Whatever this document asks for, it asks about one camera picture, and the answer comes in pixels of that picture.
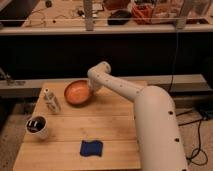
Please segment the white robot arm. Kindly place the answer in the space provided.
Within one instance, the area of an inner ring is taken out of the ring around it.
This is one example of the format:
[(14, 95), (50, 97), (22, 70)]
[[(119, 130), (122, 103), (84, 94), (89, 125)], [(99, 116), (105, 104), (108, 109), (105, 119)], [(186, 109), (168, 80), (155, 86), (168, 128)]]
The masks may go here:
[(142, 171), (189, 171), (175, 114), (175, 103), (163, 88), (142, 86), (110, 74), (103, 61), (87, 71), (89, 87), (102, 86), (128, 99), (134, 120)]

